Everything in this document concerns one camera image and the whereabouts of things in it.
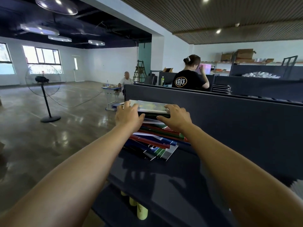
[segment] desk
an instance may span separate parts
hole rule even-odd
[[[120,94],[119,92],[115,92],[115,91],[119,90],[120,88],[122,87],[115,87],[115,88],[102,87],[107,101],[107,107],[105,108],[105,110],[114,111],[114,109],[112,109],[112,104],[118,102],[118,96]]]
[[[233,226],[214,205],[198,156],[177,149],[168,161],[121,150],[108,180],[172,226]]]

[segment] shelf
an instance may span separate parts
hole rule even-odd
[[[201,63],[232,64],[232,62],[230,62],[230,61],[201,61]],[[235,61],[234,64],[282,64],[282,62],[239,62],[239,61]]]
[[[170,226],[150,210],[145,220],[139,220],[137,217],[137,206],[131,206],[129,204],[129,196],[122,196],[121,191],[111,184],[105,187],[98,195],[92,210],[110,227]]]

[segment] electrical cord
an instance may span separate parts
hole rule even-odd
[[[91,98],[91,99],[89,99],[89,100],[87,100],[87,101],[85,101],[85,102],[83,102],[83,103],[81,103],[81,104],[78,104],[78,105],[76,105],[76,106],[73,106],[73,107],[78,107],[78,106],[80,106],[80,105],[82,105],[82,104],[84,104],[84,103],[87,103],[87,102],[91,101],[92,99],[96,98],[98,95],[94,96],[93,98]],[[50,95],[47,94],[47,96],[50,97],[53,101],[55,101],[57,104],[59,104],[59,103],[58,103],[56,100],[54,100]],[[66,107],[66,106],[63,106],[62,104],[59,104],[59,105],[62,106],[62,107],[65,107],[65,108],[73,108],[73,107]]]

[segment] circular pendant light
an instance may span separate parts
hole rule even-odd
[[[43,9],[63,15],[76,15],[77,6],[70,0],[35,0]]]
[[[21,28],[31,33],[38,33],[43,35],[59,35],[59,31],[50,27],[35,24],[21,24]]]
[[[93,45],[97,45],[97,46],[104,46],[105,42],[103,42],[103,41],[89,40],[89,44],[93,44]]]
[[[54,40],[54,41],[71,42],[71,38],[66,38],[66,37],[62,37],[62,36],[49,35],[48,38],[50,40]]]

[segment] ladder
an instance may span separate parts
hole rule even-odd
[[[134,71],[134,78],[133,81],[134,83],[144,83],[146,77],[146,72],[145,72],[145,67],[144,67],[144,62],[137,60],[137,66],[136,70]]]

